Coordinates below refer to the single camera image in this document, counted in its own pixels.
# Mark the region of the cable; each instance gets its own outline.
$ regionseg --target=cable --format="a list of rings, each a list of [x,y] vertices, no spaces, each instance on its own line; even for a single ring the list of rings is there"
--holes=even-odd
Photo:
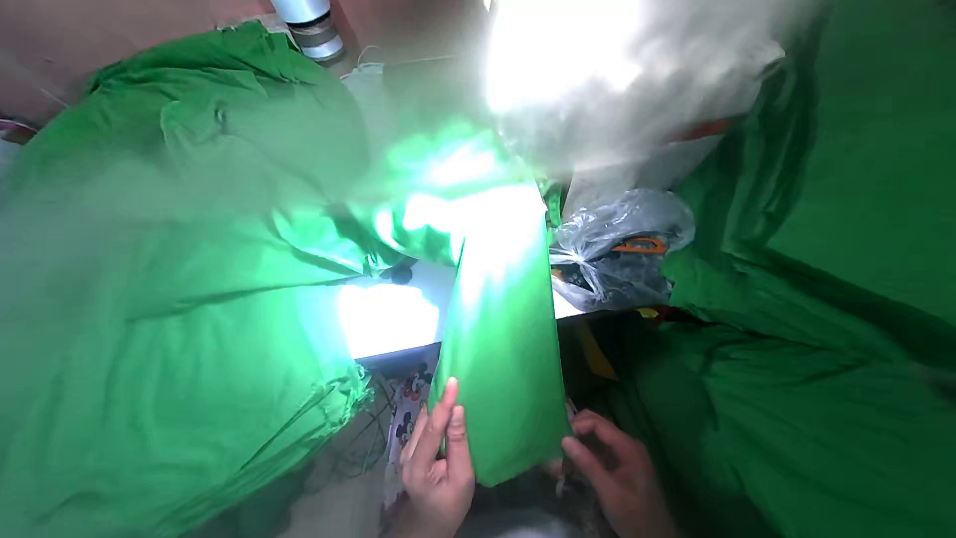
[[[38,132],[36,130],[36,127],[32,127],[23,122],[18,122],[17,120],[11,120],[9,118],[0,118],[0,128],[3,128],[3,123],[9,123],[11,125],[16,125],[17,127],[23,127],[25,129],[29,129],[30,131],[33,131],[34,133]]]

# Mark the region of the plastic bag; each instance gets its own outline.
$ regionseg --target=plastic bag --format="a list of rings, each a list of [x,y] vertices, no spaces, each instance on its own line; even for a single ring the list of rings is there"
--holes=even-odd
[[[693,238],[693,213],[673,193],[627,191],[613,204],[575,211],[554,231],[550,261],[561,278],[553,272],[552,284],[585,312],[666,303],[663,257]]]

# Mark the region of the floor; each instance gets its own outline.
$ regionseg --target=floor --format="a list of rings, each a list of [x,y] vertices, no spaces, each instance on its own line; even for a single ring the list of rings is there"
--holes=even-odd
[[[387,389],[377,391],[371,413],[357,416],[316,457],[305,492],[290,507],[289,526],[277,538],[379,535],[388,399]]]

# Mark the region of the white cylinder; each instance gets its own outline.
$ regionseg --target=white cylinder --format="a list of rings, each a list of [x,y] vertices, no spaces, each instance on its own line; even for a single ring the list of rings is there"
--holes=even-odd
[[[342,38],[336,35],[331,41],[317,47],[302,47],[302,54],[312,59],[328,59],[337,55],[343,46]]]
[[[329,12],[329,0],[272,0],[275,12],[282,20],[302,24],[312,22]]]

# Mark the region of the green fabric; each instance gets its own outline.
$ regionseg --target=green fabric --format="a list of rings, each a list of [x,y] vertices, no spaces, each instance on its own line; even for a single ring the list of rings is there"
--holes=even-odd
[[[505,211],[468,233],[429,396],[434,407],[447,378],[461,380],[471,463],[488,487],[559,458],[571,434],[545,208],[534,185],[492,194]]]
[[[585,401],[647,444],[689,535],[953,535],[956,415],[911,366],[726,325],[622,329],[621,382]]]
[[[700,225],[672,304],[814,346],[952,371],[953,13],[835,2],[678,190]]]
[[[672,302],[594,404],[643,436],[695,535],[952,536],[956,25],[829,6],[678,189]]]
[[[468,333],[474,308],[478,330],[509,334],[483,304],[517,315],[500,301],[514,284],[491,277],[506,265],[531,278],[514,304],[549,311],[543,247],[496,263],[467,245],[497,189],[535,189],[493,134],[450,122],[370,167],[358,112],[285,35],[250,24],[101,70],[24,148],[0,182],[5,529],[175,536],[295,469],[370,393],[321,284],[465,256],[490,284],[449,326]],[[536,204],[515,221],[540,222]],[[499,350],[503,364],[524,351]],[[559,391],[554,346],[541,351]],[[462,385],[471,406],[497,382]],[[491,434],[472,435],[476,458],[494,460]]]

